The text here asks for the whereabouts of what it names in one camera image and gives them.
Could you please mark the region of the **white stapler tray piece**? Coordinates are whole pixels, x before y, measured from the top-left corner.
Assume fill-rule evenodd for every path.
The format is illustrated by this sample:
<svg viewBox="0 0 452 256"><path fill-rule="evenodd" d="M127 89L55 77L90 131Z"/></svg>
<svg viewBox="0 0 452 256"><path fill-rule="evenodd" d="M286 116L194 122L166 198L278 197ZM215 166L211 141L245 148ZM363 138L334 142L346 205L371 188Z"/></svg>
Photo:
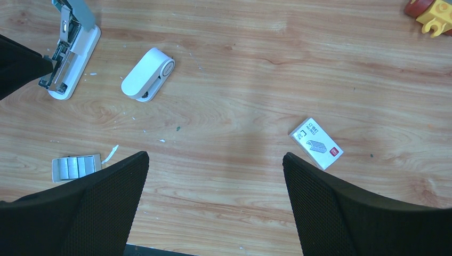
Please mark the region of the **white stapler tray piece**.
<svg viewBox="0 0 452 256"><path fill-rule="evenodd" d="M151 101L175 68L175 60L158 48L150 49L121 84L122 92L138 102Z"/></svg>

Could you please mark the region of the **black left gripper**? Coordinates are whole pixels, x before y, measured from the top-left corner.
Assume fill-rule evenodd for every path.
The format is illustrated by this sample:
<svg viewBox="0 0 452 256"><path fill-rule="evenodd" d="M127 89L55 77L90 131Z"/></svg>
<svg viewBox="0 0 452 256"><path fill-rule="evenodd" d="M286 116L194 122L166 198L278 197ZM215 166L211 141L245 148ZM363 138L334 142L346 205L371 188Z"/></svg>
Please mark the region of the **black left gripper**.
<svg viewBox="0 0 452 256"><path fill-rule="evenodd" d="M1 99L52 71L49 58L1 35Z"/></svg>

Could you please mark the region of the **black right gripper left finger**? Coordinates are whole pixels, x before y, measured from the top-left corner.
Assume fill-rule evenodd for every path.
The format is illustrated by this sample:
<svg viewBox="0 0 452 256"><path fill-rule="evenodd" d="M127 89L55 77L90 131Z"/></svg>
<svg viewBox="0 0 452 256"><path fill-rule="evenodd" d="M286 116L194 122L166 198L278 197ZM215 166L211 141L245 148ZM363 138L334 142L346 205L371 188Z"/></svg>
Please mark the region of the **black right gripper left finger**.
<svg viewBox="0 0 452 256"><path fill-rule="evenodd" d="M57 187L1 202L1 255L122 255L149 170L140 151Z"/></svg>

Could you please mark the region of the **white staple tray with staples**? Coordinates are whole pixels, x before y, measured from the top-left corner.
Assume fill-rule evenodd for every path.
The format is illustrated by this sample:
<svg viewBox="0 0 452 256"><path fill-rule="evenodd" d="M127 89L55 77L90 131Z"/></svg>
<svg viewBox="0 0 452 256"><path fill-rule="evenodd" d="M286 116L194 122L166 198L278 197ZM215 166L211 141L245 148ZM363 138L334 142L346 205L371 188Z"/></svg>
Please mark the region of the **white staple tray with staples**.
<svg viewBox="0 0 452 256"><path fill-rule="evenodd" d="M68 156L52 160L52 181L68 182L101 170L100 154Z"/></svg>

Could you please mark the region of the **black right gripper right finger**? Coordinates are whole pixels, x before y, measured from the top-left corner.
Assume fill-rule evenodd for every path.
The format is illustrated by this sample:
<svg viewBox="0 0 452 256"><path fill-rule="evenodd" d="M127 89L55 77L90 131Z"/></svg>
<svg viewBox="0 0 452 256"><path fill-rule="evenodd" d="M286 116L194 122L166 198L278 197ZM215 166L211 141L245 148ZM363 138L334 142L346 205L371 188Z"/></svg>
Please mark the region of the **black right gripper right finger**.
<svg viewBox="0 0 452 256"><path fill-rule="evenodd" d="M372 193L293 153L282 165L304 255L451 255L451 209Z"/></svg>

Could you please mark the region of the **small white staple box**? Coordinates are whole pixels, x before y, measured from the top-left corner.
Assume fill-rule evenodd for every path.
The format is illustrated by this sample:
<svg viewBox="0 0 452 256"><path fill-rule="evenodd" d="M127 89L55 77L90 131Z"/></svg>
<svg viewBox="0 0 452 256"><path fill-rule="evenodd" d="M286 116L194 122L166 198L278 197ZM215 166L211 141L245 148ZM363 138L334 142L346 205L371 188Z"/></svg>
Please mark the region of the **small white staple box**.
<svg viewBox="0 0 452 256"><path fill-rule="evenodd" d="M321 170L326 170L344 153L340 146L312 117L304 120L289 134L289 137L303 149Z"/></svg>

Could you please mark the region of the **light blue white stapler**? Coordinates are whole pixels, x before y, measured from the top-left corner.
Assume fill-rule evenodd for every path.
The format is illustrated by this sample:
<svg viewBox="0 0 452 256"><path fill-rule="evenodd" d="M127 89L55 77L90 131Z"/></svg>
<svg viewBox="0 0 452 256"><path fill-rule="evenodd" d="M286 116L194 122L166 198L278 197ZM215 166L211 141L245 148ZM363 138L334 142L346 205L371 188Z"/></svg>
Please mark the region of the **light blue white stapler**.
<svg viewBox="0 0 452 256"><path fill-rule="evenodd" d="M57 100L68 100L82 77L99 41L101 30L85 1L52 1L60 12L59 40L51 57L53 71L38 85Z"/></svg>

